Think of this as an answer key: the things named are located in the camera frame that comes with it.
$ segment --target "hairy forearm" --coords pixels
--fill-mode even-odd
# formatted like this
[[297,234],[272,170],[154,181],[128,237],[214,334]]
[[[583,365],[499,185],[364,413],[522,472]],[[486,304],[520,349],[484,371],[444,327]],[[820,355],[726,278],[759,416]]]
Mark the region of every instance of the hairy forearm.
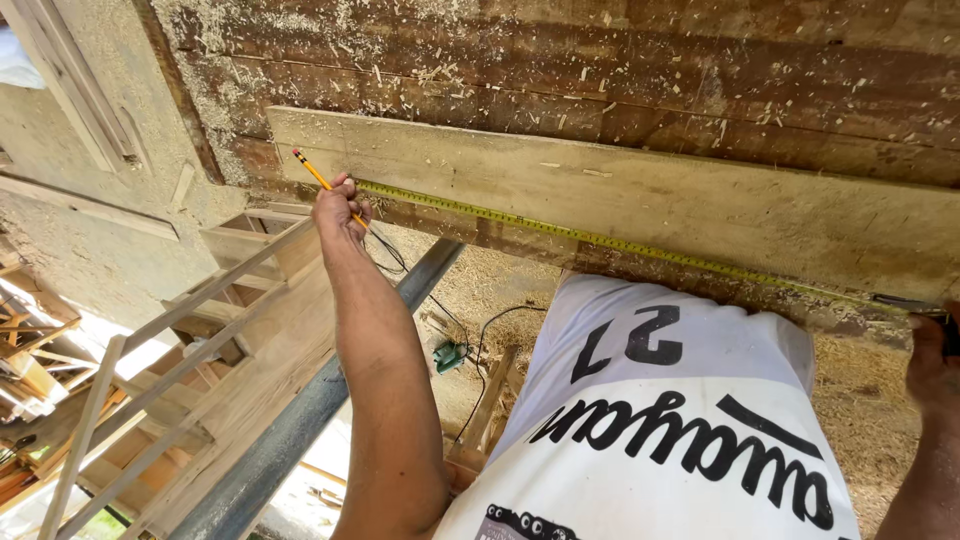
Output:
[[338,538],[428,532],[447,502],[443,440],[406,305],[349,237],[322,234],[337,350],[353,405],[349,490]]
[[917,456],[876,540],[946,540],[956,538],[958,530],[960,427],[924,420]]

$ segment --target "white t-shirt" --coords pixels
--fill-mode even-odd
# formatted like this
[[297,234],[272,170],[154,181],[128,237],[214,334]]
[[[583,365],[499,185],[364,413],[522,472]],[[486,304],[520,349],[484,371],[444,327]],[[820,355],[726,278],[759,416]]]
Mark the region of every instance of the white t-shirt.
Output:
[[858,539],[812,381],[810,337],[778,315],[575,276],[434,538]]

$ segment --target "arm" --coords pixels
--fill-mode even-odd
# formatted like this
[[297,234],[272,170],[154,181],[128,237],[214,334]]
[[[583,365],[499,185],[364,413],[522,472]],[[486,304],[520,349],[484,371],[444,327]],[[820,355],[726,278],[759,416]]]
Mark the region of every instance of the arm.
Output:
[[[960,303],[950,302],[960,317]],[[923,430],[913,466],[880,524],[876,540],[956,538],[960,530],[960,356],[943,357],[944,333],[911,315],[913,357],[907,391],[920,406]]]
[[312,217],[333,287],[337,351],[353,402],[349,489],[336,540],[429,538],[446,510],[443,436],[413,317],[360,241],[369,203],[346,174]]

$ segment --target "green power tool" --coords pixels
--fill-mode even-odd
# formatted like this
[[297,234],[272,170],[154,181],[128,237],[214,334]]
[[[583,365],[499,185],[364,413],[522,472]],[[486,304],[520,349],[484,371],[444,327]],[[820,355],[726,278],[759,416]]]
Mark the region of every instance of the green power tool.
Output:
[[433,352],[433,363],[437,366],[437,373],[443,375],[455,367],[462,366],[467,354],[468,349],[466,343],[445,341],[443,345]]

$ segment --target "black cable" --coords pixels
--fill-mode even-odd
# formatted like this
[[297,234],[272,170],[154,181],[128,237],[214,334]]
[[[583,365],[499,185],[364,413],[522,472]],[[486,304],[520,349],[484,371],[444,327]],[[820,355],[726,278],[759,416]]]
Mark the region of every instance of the black cable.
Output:
[[[410,270],[407,269],[407,263],[406,263],[406,261],[403,259],[403,254],[400,252],[400,250],[397,249],[397,248],[395,248],[394,246],[392,246],[392,245],[390,244],[390,242],[384,240],[382,236],[380,236],[379,234],[377,234],[376,231],[373,230],[373,226],[372,226],[372,225],[369,227],[369,230],[370,230],[371,234],[373,234],[373,237],[376,238],[377,240],[379,240],[381,244],[383,244],[383,247],[386,248],[387,253],[389,253],[390,256],[393,257],[394,260],[400,265],[400,268],[402,268],[402,271],[396,271],[396,272],[395,272],[393,269],[387,268],[386,266],[383,266],[382,264],[380,264],[380,263],[378,263],[378,262],[376,262],[375,264],[376,264],[378,267],[382,268],[383,270],[386,270],[387,272],[390,272],[391,274],[394,274],[395,276],[401,274],[402,272],[409,272]],[[436,304],[437,307],[439,307],[444,313],[446,313],[446,316],[447,316],[447,317],[450,317],[450,319],[451,319],[454,323],[457,323],[457,326],[460,327],[460,330],[462,330],[462,331],[464,332],[464,345],[467,346],[467,356],[469,356],[469,354],[470,354],[470,335],[469,335],[469,333],[467,332],[467,327],[465,327],[465,326],[463,325],[463,323],[460,322],[459,319],[457,319],[456,317],[454,317],[454,316],[453,316],[453,313],[450,313],[449,309],[447,309],[446,307],[444,307],[444,305],[441,304],[440,301],[438,301],[436,298],[434,298],[432,294],[428,294],[427,297],[428,297],[430,300],[432,300],[433,303]]]
[[457,433],[457,437],[453,439],[453,444],[457,444],[457,441],[460,440],[460,435],[464,434],[464,431],[467,429],[467,425],[470,423],[470,420],[473,420],[473,414],[476,413],[477,407],[480,406],[480,401],[483,399],[483,394],[484,392],[487,391],[487,380],[485,380],[483,378],[483,375],[480,373],[480,354],[483,352],[483,336],[487,332],[487,325],[499,319],[501,316],[506,315],[511,311],[516,311],[518,309],[532,309],[534,311],[546,311],[546,307],[514,306],[514,307],[510,307],[509,309],[504,309],[503,311],[500,311],[499,313],[494,315],[493,318],[491,318],[489,321],[484,323],[483,328],[480,330],[480,344],[477,345],[477,362],[475,364],[477,366],[477,375],[480,376],[480,395],[477,396],[477,401],[473,404],[473,410],[470,412],[470,415],[467,418],[467,421],[464,422],[464,426],[460,428],[460,432]]
[[[409,272],[409,270],[407,269],[406,262],[403,260],[403,255],[400,253],[400,251],[399,251],[397,248],[395,248],[394,246],[390,245],[390,243],[388,243],[386,240],[384,240],[379,234],[377,234],[376,231],[373,230],[373,226],[370,226],[370,227],[369,227],[369,231],[373,234],[373,237],[374,237],[374,238],[376,238],[377,240],[380,241],[381,244],[383,244],[383,247],[387,249],[387,253],[389,253],[389,254],[391,255],[391,257],[393,257],[394,260],[395,260],[397,263],[399,263],[400,268],[402,268],[402,269],[403,269],[404,271],[406,271],[406,272]],[[399,272],[396,272],[396,273],[395,273],[392,269],[387,268],[387,267],[383,266],[382,264],[377,263],[376,265],[377,265],[378,267],[382,268],[383,270],[386,270],[387,272],[390,272],[390,273],[392,273],[392,274],[394,274],[394,275],[399,274]],[[443,304],[441,304],[440,302],[438,302],[437,299],[434,298],[432,294],[427,295],[427,296],[430,298],[430,300],[432,300],[432,301],[434,302],[434,304],[436,304],[440,309],[442,309],[442,310],[444,311],[444,313],[446,313],[446,315],[447,315],[448,317],[450,317],[450,319],[453,320],[453,322],[457,323],[457,326],[460,327],[460,330],[464,331],[464,339],[467,341],[467,342],[466,342],[466,345],[467,345],[467,356],[469,356],[469,354],[470,354],[470,342],[469,342],[469,334],[467,333],[467,328],[466,328],[459,320],[457,320],[457,318],[453,316],[453,313],[450,313],[450,311],[447,310],[447,308],[444,307]],[[501,316],[506,315],[507,313],[509,313],[509,312],[511,312],[511,311],[516,311],[516,310],[518,310],[518,309],[532,309],[533,311],[546,311],[546,307],[514,306],[514,307],[510,307],[510,308],[508,308],[508,309],[504,309],[503,311],[500,311],[499,313],[497,313],[496,315],[494,315],[493,318],[491,318],[491,319],[488,320],[486,323],[484,323],[483,328],[480,329],[480,344],[477,346],[476,362],[474,362],[474,364],[473,364],[474,366],[476,366],[477,375],[480,377],[480,395],[477,396],[477,401],[474,402],[474,404],[473,404],[473,410],[470,412],[470,415],[469,415],[469,417],[467,418],[467,421],[464,423],[464,426],[463,426],[462,428],[460,428],[460,432],[457,433],[457,437],[456,437],[455,439],[453,439],[453,443],[454,443],[454,444],[456,444],[457,441],[460,440],[460,436],[464,434],[464,431],[467,429],[467,425],[469,425],[470,420],[473,419],[473,415],[474,415],[474,414],[476,413],[476,411],[477,411],[477,407],[480,406],[480,401],[483,400],[483,394],[484,394],[484,392],[487,391],[487,380],[485,380],[485,379],[483,378],[483,374],[480,373],[480,354],[483,353],[483,338],[484,338],[484,334],[487,332],[487,325],[490,324],[490,323],[492,323],[492,322],[495,321],[496,319],[500,318]]]

